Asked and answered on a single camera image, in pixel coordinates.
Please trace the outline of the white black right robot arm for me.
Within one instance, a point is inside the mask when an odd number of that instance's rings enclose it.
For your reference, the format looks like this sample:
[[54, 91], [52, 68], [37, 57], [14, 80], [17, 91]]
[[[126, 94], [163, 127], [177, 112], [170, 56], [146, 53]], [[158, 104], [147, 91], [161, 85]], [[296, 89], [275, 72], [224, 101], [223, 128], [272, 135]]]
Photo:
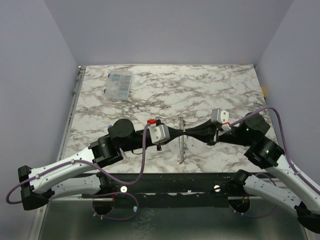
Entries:
[[270, 125], [258, 112], [248, 113], [236, 123], [220, 123], [215, 116], [207, 122], [186, 129], [184, 134], [209, 146], [222, 142], [247, 147], [245, 157], [254, 165], [272, 174], [288, 188], [279, 188], [262, 181], [252, 173], [238, 170], [225, 185], [236, 195], [255, 195], [286, 209], [306, 229], [320, 232], [320, 189], [308, 176], [288, 161], [276, 142], [266, 137]]

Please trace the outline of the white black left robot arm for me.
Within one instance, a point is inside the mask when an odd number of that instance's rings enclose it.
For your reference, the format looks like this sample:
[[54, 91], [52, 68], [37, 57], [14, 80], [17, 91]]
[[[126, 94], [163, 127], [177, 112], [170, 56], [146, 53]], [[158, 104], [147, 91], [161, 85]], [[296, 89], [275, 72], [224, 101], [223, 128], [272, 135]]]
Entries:
[[38, 168], [19, 167], [23, 209], [30, 211], [46, 205], [51, 197], [58, 194], [54, 187], [65, 189], [63, 181], [94, 170], [94, 165], [100, 168], [110, 166], [123, 160], [122, 152], [145, 151], [147, 147], [167, 144], [184, 133], [155, 119], [148, 120], [143, 130], [136, 131], [126, 118], [117, 120], [107, 131], [106, 135], [83, 150], [59, 162]]

